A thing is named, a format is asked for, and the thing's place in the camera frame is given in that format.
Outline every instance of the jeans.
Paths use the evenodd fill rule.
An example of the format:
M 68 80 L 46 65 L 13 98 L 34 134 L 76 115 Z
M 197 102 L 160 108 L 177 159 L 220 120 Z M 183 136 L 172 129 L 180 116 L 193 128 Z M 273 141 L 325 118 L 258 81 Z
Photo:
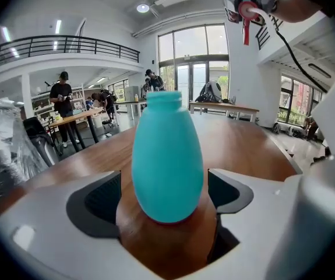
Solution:
M 61 117 L 69 117 L 69 116 L 73 116 L 73 111 L 69 111 L 67 113 L 60 113 Z M 75 121 L 69 122 L 73 133 L 75 134 Z M 61 138 L 62 138 L 62 142 L 67 142 L 68 141 L 68 131 L 66 130 L 66 124 L 62 124 L 58 126 L 58 130 L 60 131 L 61 134 Z

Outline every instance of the floor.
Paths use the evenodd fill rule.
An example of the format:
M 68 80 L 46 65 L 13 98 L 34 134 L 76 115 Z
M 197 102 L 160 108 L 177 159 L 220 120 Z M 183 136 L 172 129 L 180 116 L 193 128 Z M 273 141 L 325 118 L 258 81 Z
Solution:
M 278 140 L 281 143 L 281 146 L 284 146 L 285 150 L 294 154 L 292 159 L 296 162 L 303 173 L 309 171 L 314 157 L 324 155 L 322 153 L 324 146 L 320 142 L 306 141 L 300 138 L 288 136 L 282 132 L 279 134 L 269 132 L 269 134 Z
M 131 120 L 127 113 L 119 113 L 118 114 L 118 123 L 119 126 L 114 124 L 113 127 L 106 126 L 106 130 L 101 128 L 96 128 L 96 134 L 99 141 L 106 140 L 108 137 L 105 136 L 105 133 L 109 132 L 111 135 L 116 135 L 120 132 L 126 131 L 129 128 L 134 127 L 139 121 L 139 117 L 135 116 L 135 120 Z M 82 136 L 83 142 L 86 147 L 93 145 L 95 142 L 93 141 L 92 133 L 89 127 L 85 127 L 80 129 L 80 134 Z M 75 149 L 71 144 L 70 140 L 68 141 L 68 147 L 64 148 L 64 154 L 59 157 L 60 160 L 66 159 L 67 157 L 73 155 L 75 153 Z

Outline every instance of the wooden table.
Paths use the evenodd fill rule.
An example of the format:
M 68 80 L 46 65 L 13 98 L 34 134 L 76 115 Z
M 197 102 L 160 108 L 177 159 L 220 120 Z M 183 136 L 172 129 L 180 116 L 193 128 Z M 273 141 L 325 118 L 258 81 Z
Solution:
M 97 143 L 98 139 L 97 139 L 97 135 L 96 135 L 96 132 L 95 132 L 95 127 L 93 125 L 91 116 L 95 115 L 95 114 L 98 114 L 100 112 L 102 112 L 102 108 L 95 108 L 95 109 L 91 109 L 91 110 L 86 110 L 86 111 L 84 111 L 82 113 L 79 113 L 79 114 L 64 117 L 61 121 L 55 121 L 55 122 L 49 124 L 48 127 L 54 129 L 55 127 L 58 127 L 59 125 L 65 125 L 66 130 L 68 131 L 68 134 L 69 134 L 70 141 L 73 143 L 75 151 L 78 152 L 79 148 L 78 148 L 78 146 L 75 142 L 75 137 L 74 137 L 74 133 L 73 133 L 72 128 L 75 130 L 75 133 L 78 137 L 78 140 L 79 140 L 80 145 L 82 146 L 82 148 L 84 149 L 84 148 L 86 148 L 86 146 L 83 142 L 82 136 L 81 136 L 81 134 L 78 130 L 78 127 L 76 126 L 75 121 L 78 120 L 78 119 L 82 119 L 82 118 L 87 117 L 88 125 L 90 127 L 93 139 L 94 139 L 95 143 Z
M 191 109 L 191 114 L 195 113 L 195 107 L 200 108 L 200 115 L 202 115 L 203 109 L 216 109 L 226 111 L 227 117 L 230 116 L 230 111 L 237 112 L 236 120 L 239 120 L 240 113 L 250 114 L 250 121 L 255 122 L 256 113 L 259 112 L 258 109 L 249 108 L 245 106 L 225 104 L 225 103 L 198 103 L 196 101 L 190 101 L 189 107 Z
M 142 115 L 142 108 L 141 105 L 146 104 L 146 100 L 139 100 L 139 101 L 120 101 L 118 103 L 114 103 L 116 105 L 131 105 L 131 116 L 132 120 L 134 120 L 133 117 L 133 105 L 137 105 L 137 110 L 139 112 L 139 117 Z
M 220 115 L 191 117 L 201 145 L 204 171 L 222 168 L 276 181 L 296 174 L 287 158 L 257 125 Z M 135 129 L 90 146 L 17 186 L 0 201 L 0 213 L 36 188 L 120 170 L 122 198 L 117 209 L 117 225 L 122 245 L 165 279 L 182 277 L 203 268 L 216 230 L 216 210 L 207 193 L 207 174 L 199 206 L 190 218 L 167 226 L 153 222 L 137 203 L 131 179 Z

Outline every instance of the white column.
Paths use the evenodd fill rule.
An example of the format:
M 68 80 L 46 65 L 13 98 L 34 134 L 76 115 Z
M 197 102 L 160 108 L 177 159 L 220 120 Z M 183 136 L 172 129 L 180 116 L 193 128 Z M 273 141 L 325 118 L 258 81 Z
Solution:
M 22 85 L 22 98 L 26 113 L 26 118 L 34 116 L 33 104 L 31 102 L 31 92 L 30 92 L 30 76 L 25 73 L 21 76 Z

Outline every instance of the black chair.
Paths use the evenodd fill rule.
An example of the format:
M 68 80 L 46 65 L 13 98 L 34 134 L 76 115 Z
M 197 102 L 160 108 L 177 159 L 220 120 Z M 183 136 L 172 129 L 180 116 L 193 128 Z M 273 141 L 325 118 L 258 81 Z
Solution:
M 59 160 L 54 149 L 55 145 L 38 118 L 31 117 L 25 119 L 23 125 L 31 142 L 36 147 L 48 167 L 58 163 Z

